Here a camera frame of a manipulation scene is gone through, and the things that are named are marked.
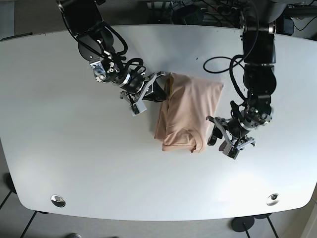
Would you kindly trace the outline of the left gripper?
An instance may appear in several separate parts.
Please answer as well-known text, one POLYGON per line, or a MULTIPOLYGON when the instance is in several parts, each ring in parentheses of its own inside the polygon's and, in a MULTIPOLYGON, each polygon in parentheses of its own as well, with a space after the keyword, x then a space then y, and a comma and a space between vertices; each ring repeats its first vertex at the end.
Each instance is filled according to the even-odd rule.
POLYGON ((218 139, 223 139, 240 151, 247 145, 255 146, 255 139, 248 133, 272 120, 270 104, 271 99, 247 99, 240 105, 231 101, 230 119, 207 116, 207 120, 214 124, 207 145, 214 146, 218 139))

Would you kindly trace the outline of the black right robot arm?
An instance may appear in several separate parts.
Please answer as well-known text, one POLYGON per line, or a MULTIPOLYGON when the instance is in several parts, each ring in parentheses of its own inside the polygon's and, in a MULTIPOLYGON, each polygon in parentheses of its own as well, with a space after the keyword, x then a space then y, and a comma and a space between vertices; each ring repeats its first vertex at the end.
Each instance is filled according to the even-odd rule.
POLYGON ((155 103, 167 99, 157 79, 164 72, 145 76, 141 58, 126 59, 128 45, 101 16, 102 0, 62 0, 56 4, 72 38, 78 43, 82 58, 87 60, 99 83, 112 83, 121 88, 120 98, 129 103, 133 115, 146 110, 144 101, 155 103))

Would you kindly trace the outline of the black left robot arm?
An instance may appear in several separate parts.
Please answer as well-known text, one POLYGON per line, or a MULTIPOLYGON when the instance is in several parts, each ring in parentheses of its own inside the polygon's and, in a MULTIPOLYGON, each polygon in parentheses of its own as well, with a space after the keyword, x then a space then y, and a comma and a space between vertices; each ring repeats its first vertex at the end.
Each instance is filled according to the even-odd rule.
POLYGON ((271 95, 277 86, 275 21, 286 6, 281 0, 247 0, 242 9, 243 54, 231 58, 227 72, 243 102, 241 105, 230 102, 230 119, 207 117, 214 124, 208 145, 224 139, 219 150, 232 159, 247 145, 255 145, 255 139, 247 136, 250 131, 272 120, 271 95))

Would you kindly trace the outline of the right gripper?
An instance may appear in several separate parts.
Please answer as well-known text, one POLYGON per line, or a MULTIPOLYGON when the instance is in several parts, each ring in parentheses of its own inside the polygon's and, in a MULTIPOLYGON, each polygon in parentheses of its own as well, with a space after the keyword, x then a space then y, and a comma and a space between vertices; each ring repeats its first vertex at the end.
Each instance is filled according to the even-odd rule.
POLYGON ((131 59, 127 63, 110 59, 93 60, 93 73, 97 82, 112 83, 122 89, 120 98, 130 106, 137 101, 163 102, 167 93, 158 84, 166 73, 160 71, 144 76, 146 67, 142 59, 131 59))

